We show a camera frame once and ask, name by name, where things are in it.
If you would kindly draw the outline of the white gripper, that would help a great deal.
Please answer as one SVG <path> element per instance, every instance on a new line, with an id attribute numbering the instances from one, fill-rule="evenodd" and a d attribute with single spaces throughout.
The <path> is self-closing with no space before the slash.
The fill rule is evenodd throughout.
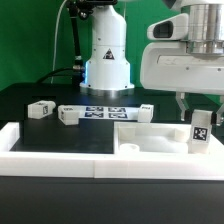
<path id="1" fill-rule="evenodd" d="M 224 13 L 190 12 L 152 24 L 143 51 L 140 82 L 146 89 L 173 91 L 181 120 L 191 112 L 185 93 L 220 96 L 216 125 L 224 121 Z"/>

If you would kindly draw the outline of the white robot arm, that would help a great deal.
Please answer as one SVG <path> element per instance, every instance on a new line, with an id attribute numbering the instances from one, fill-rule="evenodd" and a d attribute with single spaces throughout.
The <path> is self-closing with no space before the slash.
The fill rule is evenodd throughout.
<path id="1" fill-rule="evenodd" d="M 114 10 L 118 1 L 68 0 L 69 13 L 91 17 L 92 56 L 84 66 L 80 87 L 96 95 L 130 91 L 130 64 L 125 58 L 126 21 Z M 187 93 L 218 95 L 222 106 L 213 124 L 224 117 L 224 0 L 162 0 L 176 16 L 147 28 L 151 41 L 142 55 L 140 82 L 146 89 L 172 91 L 189 114 Z"/>

